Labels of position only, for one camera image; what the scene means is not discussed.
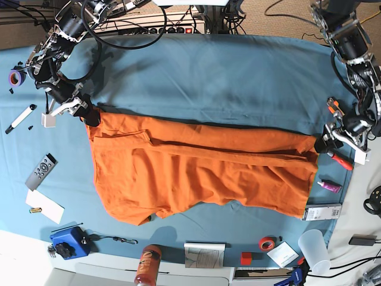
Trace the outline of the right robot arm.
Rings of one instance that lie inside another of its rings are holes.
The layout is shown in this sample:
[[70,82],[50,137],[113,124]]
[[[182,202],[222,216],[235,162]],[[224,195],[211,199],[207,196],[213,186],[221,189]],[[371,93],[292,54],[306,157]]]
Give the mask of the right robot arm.
[[60,68],[71,55],[74,47],[94,30],[114,8],[111,1],[69,1],[55,16],[55,24],[48,31],[46,41],[35,47],[26,63],[26,71],[43,89],[46,97],[42,125],[54,128],[56,116],[67,112],[86,125],[97,127],[100,114],[94,109],[90,95],[81,94],[83,83],[88,80],[101,60],[102,43],[97,42],[96,59],[90,70],[78,79],[69,79]]

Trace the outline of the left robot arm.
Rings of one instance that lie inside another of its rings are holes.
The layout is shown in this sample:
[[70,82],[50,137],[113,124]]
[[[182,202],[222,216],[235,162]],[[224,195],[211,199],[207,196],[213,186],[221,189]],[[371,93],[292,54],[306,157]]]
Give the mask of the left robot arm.
[[344,111],[334,98],[327,106],[334,121],[325,124],[316,140],[318,153],[331,154],[344,144],[355,151],[354,161],[365,164],[368,140],[380,136],[380,65],[369,50],[371,40],[357,18],[359,1],[311,1],[313,19],[332,48],[335,75],[357,102]]

